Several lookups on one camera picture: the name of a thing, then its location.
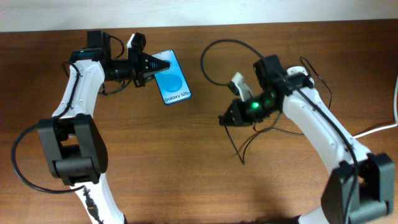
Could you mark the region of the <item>blue screen Galaxy smartphone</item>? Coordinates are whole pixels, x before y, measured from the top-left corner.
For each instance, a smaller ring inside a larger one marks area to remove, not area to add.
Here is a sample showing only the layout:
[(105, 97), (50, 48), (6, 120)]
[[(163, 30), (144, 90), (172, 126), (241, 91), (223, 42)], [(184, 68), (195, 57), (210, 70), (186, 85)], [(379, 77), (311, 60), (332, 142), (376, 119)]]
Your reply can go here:
[(169, 62), (167, 70), (155, 74), (155, 80), (165, 105), (191, 98), (192, 93), (173, 50), (154, 54), (153, 57)]

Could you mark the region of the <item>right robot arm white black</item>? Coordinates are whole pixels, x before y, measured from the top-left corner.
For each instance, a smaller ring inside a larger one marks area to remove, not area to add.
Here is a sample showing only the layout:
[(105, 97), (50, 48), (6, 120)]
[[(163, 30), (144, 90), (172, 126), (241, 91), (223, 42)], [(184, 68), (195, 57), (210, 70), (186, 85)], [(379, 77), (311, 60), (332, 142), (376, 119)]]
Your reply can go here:
[(318, 152), (329, 173), (321, 205), (294, 218), (273, 223), (366, 223), (394, 209), (395, 165), (385, 153), (375, 155), (357, 141), (333, 116), (304, 67), (284, 70), (276, 55), (253, 65), (263, 92), (254, 96), (237, 73), (229, 82), (238, 96), (222, 126), (260, 123), (275, 111), (285, 114)]

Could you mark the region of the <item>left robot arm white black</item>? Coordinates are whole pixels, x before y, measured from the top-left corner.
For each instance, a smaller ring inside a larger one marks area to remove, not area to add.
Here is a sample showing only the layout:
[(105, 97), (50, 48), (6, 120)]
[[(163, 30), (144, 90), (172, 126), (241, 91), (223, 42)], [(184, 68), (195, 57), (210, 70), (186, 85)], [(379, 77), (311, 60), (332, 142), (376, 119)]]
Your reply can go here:
[(37, 127), (50, 173), (77, 194), (92, 223), (127, 222), (109, 189), (108, 152), (93, 120), (99, 90), (113, 80), (144, 86), (170, 67), (144, 53), (144, 34), (130, 37), (126, 59), (112, 58), (111, 38), (101, 30), (87, 33), (86, 47), (73, 51), (66, 62), (70, 76), (58, 108)]

